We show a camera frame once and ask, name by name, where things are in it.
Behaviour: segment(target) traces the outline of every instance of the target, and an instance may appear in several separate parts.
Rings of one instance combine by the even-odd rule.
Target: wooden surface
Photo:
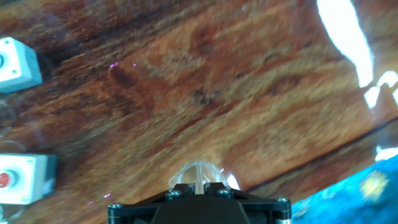
[[[398,71],[398,3],[354,4],[375,58],[365,88],[312,0],[6,4],[0,36],[37,51],[45,81],[7,96],[4,139],[60,157],[57,192],[18,221],[106,223],[109,203],[165,190],[195,160],[294,201],[371,165],[397,132],[396,87],[372,110],[363,95]]]

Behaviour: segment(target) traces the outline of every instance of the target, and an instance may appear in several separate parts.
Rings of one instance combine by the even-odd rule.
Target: screw
[[[228,189],[219,189],[218,193],[219,194],[229,194],[229,190]]]
[[[287,198],[277,198],[275,199],[277,202],[287,202],[288,199]]]
[[[167,193],[167,196],[179,196],[179,195],[181,195],[182,193],[181,193],[181,191],[179,191],[179,190],[172,190],[172,191],[170,191],[169,193]]]
[[[111,205],[108,205],[109,208],[123,208],[124,204],[123,203],[114,203]]]

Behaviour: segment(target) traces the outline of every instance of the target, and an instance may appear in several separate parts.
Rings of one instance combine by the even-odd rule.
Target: transparent plastic piece
[[[204,194],[204,185],[210,182],[222,182],[226,187],[240,190],[232,174],[226,174],[223,168],[220,169],[205,161],[195,161],[185,165],[177,175],[170,179],[169,187],[172,189],[176,184],[195,183],[195,194]]]

